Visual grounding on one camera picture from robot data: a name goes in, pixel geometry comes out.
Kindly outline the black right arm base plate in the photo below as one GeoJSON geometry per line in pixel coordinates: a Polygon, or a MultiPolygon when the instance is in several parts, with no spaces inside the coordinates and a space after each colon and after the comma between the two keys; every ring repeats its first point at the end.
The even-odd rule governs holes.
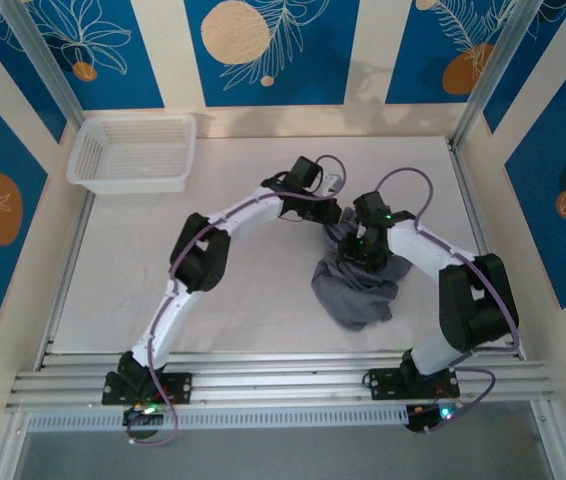
{"type": "Polygon", "coordinates": [[[460,396],[457,377],[449,369],[426,376],[408,368],[370,369],[366,373],[366,384],[373,400],[435,400],[460,396]]]}

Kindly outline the aluminium frame post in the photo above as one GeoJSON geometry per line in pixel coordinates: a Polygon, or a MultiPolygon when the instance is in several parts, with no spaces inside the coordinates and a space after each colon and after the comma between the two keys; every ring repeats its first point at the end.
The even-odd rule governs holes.
{"type": "Polygon", "coordinates": [[[66,121],[78,132],[86,117],[46,41],[20,0],[0,0],[0,12],[66,121]]]}
{"type": "Polygon", "coordinates": [[[448,138],[450,151],[456,153],[471,132],[492,97],[543,0],[516,0],[512,15],[505,23],[459,122],[448,138]]]}

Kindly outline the white perforated plastic basket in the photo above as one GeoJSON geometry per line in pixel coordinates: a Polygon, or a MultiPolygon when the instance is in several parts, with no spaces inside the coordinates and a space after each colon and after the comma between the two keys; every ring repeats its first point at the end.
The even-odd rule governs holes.
{"type": "Polygon", "coordinates": [[[190,114],[98,115],[83,122],[66,179],[96,195],[178,193],[194,162],[190,114]]]}

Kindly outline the aluminium mounting rail frame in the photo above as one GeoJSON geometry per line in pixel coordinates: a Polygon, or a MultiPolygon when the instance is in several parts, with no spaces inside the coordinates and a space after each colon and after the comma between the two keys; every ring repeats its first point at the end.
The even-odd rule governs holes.
{"type": "MultiPolygon", "coordinates": [[[[363,375],[394,368],[397,351],[351,353],[181,353],[169,372],[192,374],[190,408],[250,408],[368,405],[363,375]]],[[[16,374],[8,395],[10,412],[98,409],[116,354],[47,354],[37,371],[16,374]]],[[[554,400],[551,370],[540,361],[503,354],[477,355],[457,373],[461,398],[478,397],[494,376],[489,402],[554,400]]]]}

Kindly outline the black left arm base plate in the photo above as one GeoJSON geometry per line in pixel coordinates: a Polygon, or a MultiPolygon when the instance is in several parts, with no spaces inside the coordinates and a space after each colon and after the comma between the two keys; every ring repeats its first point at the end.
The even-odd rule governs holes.
{"type": "MultiPolygon", "coordinates": [[[[172,404],[189,404],[192,393],[192,375],[190,373],[160,373],[159,382],[172,404]]],[[[134,385],[121,374],[109,372],[105,378],[101,404],[106,406],[137,406],[146,404],[165,404],[157,386],[149,374],[139,385],[134,385]]]]}

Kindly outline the gray t-shirt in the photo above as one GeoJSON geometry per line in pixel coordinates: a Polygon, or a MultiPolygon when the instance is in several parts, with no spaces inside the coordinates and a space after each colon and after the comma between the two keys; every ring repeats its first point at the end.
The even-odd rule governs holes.
{"type": "Polygon", "coordinates": [[[327,314],[341,328],[353,332],[392,319],[390,303],[398,295],[399,282],[412,268],[400,256],[390,257],[383,269],[372,273],[350,262],[339,262],[338,243],[356,227],[351,208],[344,210],[339,223],[323,227],[326,251],[311,280],[312,291],[327,314]]]}

